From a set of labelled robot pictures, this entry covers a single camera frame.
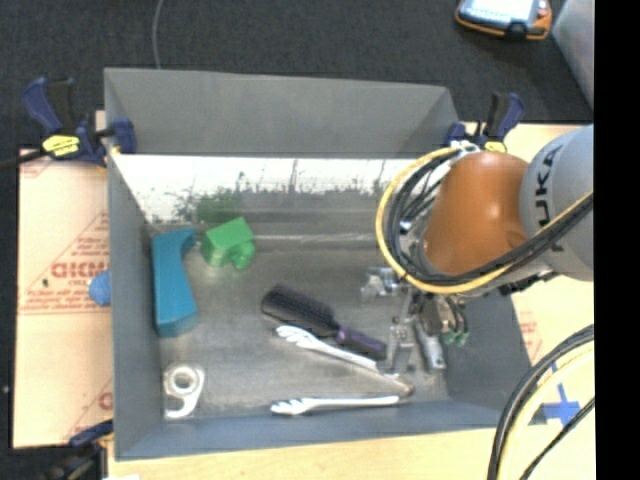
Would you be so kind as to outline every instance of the metal tongs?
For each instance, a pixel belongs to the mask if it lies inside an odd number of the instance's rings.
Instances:
[[[379,407],[398,404],[404,398],[413,394],[415,387],[402,379],[398,374],[387,373],[378,368],[373,359],[354,354],[346,350],[334,347],[316,338],[312,333],[292,325],[281,325],[276,328],[278,336],[298,347],[318,352],[324,355],[340,359],[349,364],[373,372],[386,381],[391,381],[403,389],[402,395],[356,397],[356,398],[292,398],[274,403],[271,411],[276,414],[296,416],[318,408],[346,408],[346,407]]]

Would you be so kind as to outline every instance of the orange device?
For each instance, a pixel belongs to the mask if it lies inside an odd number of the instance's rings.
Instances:
[[[455,18],[473,30],[505,39],[544,39],[551,30],[549,0],[460,0]]]

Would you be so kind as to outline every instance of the teal object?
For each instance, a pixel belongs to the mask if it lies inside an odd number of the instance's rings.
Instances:
[[[161,338],[175,338],[198,323],[198,311],[183,265],[195,245],[195,229],[169,231],[151,238],[155,325]]]
[[[237,217],[207,231],[200,252],[212,267],[232,263],[242,270],[251,264],[256,254],[253,238],[253,231],[244,217]]]

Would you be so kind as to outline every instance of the clamp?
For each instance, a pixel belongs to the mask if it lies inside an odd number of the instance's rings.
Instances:
[[[73,79],[50,82],[41,77],[22,92],[27,113],[44,128],[39,156],[48,154],[54,160],[79,160],[106,166],[107,151],[102,139],[115,136],[121,153],[135,153],[137,148],[133,124],[116,118],[104,130],[96,130],[88,118],[76,124],[71,109]]]

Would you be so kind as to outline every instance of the blue clamp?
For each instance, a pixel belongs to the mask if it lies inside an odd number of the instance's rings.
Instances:
[[[443,146],[450,147],[454,142],[467,140],[484,149],[503,149],[505,137],[522,120],[524,110],[524,103],[517,94],[493,93],[484,128],[482,122],[478,122],[475,132],[470,134],[464,123],[455,121],[447,130]]]
[[[27,113],[44,128],[42,148],[54,160],[79,160],[106,166],[103,137],[115,136],[122,153],[135,153],[137,140],[128,118],[116,118],[111,126],[97,131],[83,120],[76,124],[71,110],[73,80],[32,81],[22,92]]]
[[[195,229],[181,229],[151,238],[155,326],[161,338],[175,338],[198,323],[198,311],[183,265],[195,245]]]

